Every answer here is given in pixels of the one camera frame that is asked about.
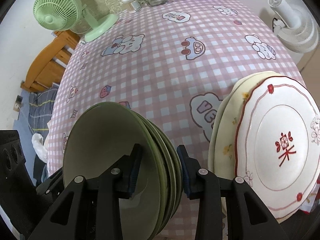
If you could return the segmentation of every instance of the triangular cutout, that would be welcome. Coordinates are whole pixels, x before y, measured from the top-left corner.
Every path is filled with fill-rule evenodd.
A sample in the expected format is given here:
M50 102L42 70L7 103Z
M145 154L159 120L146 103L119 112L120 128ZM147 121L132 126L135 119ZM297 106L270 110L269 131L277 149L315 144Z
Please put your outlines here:
M60 224L63 226L68 224L68 219L69 219L69 214L70 214L70 209L71 209L74 194L75 194L74 192L70 192L66 196L66 198L63 200L61 205L51 216L50 221L52 223Z
M268 221L266 215L259 208L258 204L250 196L249 193L244 193L245 203L247 204L247 209L249 213L249 219L251 225L258 225Z

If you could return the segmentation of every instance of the gray blanket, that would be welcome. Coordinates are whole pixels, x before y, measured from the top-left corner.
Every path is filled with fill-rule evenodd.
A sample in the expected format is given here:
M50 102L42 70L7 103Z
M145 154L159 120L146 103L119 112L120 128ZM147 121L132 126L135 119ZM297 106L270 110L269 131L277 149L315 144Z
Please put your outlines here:
M40 133L43 136L43 140L49 133L47 123L51 120L57 91L57 87L52 87L42 93L30 93L29 96L29 124L32 133Z

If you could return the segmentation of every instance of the yellow stripe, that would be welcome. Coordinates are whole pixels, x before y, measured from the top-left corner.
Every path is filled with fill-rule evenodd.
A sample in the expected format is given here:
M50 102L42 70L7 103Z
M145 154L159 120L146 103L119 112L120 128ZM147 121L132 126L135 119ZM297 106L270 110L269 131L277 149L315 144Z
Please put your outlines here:
M44 105L44 104L46 104L46 103L49 103L49 102L53 102L54 103L54 100L48 100L48 101L45 101L45 102L43 102L42 104L39 104L39 105L35 105L35 104L33 104L33 103L29 103L31 106L42 106L42 105Z
M32 128L32 129L33 131L49 131L49 129L47 128L37 128L37 129Z

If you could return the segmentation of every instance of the green fan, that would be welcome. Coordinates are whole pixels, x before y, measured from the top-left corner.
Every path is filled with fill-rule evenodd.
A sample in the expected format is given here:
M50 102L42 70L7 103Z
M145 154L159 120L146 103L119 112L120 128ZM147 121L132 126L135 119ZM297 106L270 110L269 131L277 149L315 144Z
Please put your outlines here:
M69 30L83 17L92 28L84 36L86 42L101 36L119 18L118 15L109 14L97 21L86 5L82 6L81 0L36 0L33 14L42 27L54 31Z

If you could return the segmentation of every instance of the tablecloth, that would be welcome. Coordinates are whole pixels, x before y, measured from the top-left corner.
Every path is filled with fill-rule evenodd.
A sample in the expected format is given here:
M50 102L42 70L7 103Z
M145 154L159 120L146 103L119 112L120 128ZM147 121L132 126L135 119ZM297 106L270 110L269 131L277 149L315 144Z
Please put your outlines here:
M52 115L49 172L62 166L76 120L102 101L121 103L150 119L175 147L184 144L207 167L220 102L237 80L266 70L303 84L279 39L237 0L169 0L123 13L107 33L78 44L71 57ZM198 207L183 194L157 237L194 239Z

